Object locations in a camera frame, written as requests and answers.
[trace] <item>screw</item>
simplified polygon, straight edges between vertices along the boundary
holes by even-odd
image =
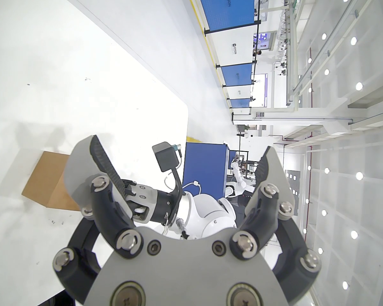
[[[127,281],[119,286],[111,298],[112,306],[144,306],[145,292],[134,281]]]
[[[162,249],[161,243],[155,239],[147,245],[147,253],[151,256],[156,256]]]
[[[141,249],[142,236],[133,229],[128,229],[121,233],[116,241],[116,249],[129,251],[131,255],[136,254]]]
[[[70,248],[64,248],[57,252],[53,260],[53,268],[59,272],[74,259],[74,252]]]
[[[134,235],[125,235],[121,241],[121,248],[124,250],[132,249],[136,244],[136,237]]]
[[[277,194],[279,192],[278,188],[275,185],[273,185],[272,183],[270,183],[269,185],[265,186],[264,187],[264,191],[268,195],[271,195],[271,196],[274,196],[275,194]]]
[[[106,184],[106,181],[103,177],[98,176],[92,180],[92,184],[95,188],[102,188]]]
[[[228,306],[261,306],[256,290],[248,284],[235,284],[227,296]]]
[[[56,264],[59,266],[65,266],[69,263],[69,256],[67,252],[59,254],[56,258]]]
[[[281,210],[285,214],[289,214],[292,212],[292,205],[289,202],[282,202],[279,205],[279,210]]]
[[[225,244],[221,241],[215,241],[212,245],[212,251],[218,257],[224,256],[226,251]]]
[[[310,253],[307,253],[304,257],[305,264],[309,268],[316,268],[318,264],[318,258]]]
[[[308,249],[308,253],[299,260],[302,266],[309,272],[318,272],[321,268],[321,263],[318,255],[313,251]]]
[[[238,238],[237,245],[244,252],[251,251],[251,249],[252,249],[251,240],[247,236],[245,236],[245,235],[241,235]]]

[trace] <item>gray metal plate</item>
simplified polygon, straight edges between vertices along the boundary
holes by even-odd
[[[260,254],[241,261],[231,253],[228,243],[235,229],[191,241],[170,239],[147,227],[136,230],[144,238],[142,252],[133,259],[123,259],[113,252],[98,274],[85,306],[109,305],[114,290],[125,281],[143,287],[146,305],[224,306],[230,288],[243,282],[259,292],[262,305],[288,306],[276,277]],[[146,247],[154,239],[161,242],[162,250],[150,256]],[[216,240],[227,247],[223,257],[212,252]]]

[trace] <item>white robot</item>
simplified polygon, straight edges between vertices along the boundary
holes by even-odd
[[[230,181],[226,183],[225,197],[234,198],[242,195],[244,191],[248,191],[251,194],[255,190],[255,180],[246,180],[241,176],[240,167],[237,162],[231,163],[231,169],[236,181]]]

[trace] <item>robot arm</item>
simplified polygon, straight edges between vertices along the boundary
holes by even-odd
[[[154,147],[158,163],[162,171],[175,172],[175,150],[163,144]],[[320,271],[320,259],[307,249],[291,219],[294,198],[270,147],[257,167],[258,185],[240,229],[222,229],[190,242],[134,224],[159,220],[172,227],[186,214],[182,203],[187,194],[178,175],[174,192],[164,194],[122,181],[96,136],[77,144],[64,173],[66,189],[84,218],[55,256],[53,268],[66,291],[85,306],[293,305]],[[133,201],[139,190],[150,197],[142,207]],[[114,249],[102,269],[92,252],[99,233]],[[271,270],[258,252],[274,233],[282,254]]]

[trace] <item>ceiling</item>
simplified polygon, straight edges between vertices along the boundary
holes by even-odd
[[[327,41],[322,34],[329,38],[350,2],[315,1],[298,44],[298,74],[308,70],[308,59],[315,59]],[[320,69],[321,73],[314,75],[312,92],[303,94],[301,106],[310,107],[312,98],[314,107],[333,110],[338,99],[345,99],[345,106],[368,108],[371,118],[350,125],[352,134],[322,132],[291,145],[307,147],[299,217],[301,230],[307,228],[308,247],[316,252],[323,249],[323,268],[314,285],[323,306],[383,305],[383,0],[357,0],[354,9],[363,11],[354,25],[353,11],[345,15],[326,52],[312,62],[312,72]],[[357,39],[355,45],[352,37]],[[330,57],[327,50],[333,52]],[[362,91],[355,89],[359,82]],[[360,181],[357,172],[364,175]],[[350,235],[352,230],[358,232],[356,239]]]

